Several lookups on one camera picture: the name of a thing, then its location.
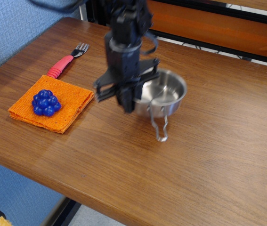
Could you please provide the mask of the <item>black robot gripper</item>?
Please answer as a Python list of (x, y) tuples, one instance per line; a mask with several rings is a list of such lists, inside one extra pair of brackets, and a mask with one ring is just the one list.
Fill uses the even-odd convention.
[(105, 53), (107, 70), (96, 79), (93, 87), (96, 90), (98, 102), (117, 97), (118, 104), (125, 113), (134, 111), (134, 100), (141, 99), (144, 83), (158, 77), (158, 58), (141, 60), (141, 55), (148, 55), (157, 48), (157, 39), (150, 35), (154, 48), (142, 51), (142, 37), (131, 43), (122, 43), (113, 32), (108, 32), (105, 37)]

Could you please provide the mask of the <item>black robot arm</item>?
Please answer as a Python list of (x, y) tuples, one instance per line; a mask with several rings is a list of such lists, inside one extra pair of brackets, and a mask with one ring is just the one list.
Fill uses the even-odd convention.
[(158, 77), (159, 59), (140, 60), (156, 51), (158, 41), (149, 29), (153, 15), (145, 0), (106, 0), (111, 30), (105, 35), (107, 70), (93, 84), (97, 101), (115, 96), (126, 113), (141, 99), (144, 83)]

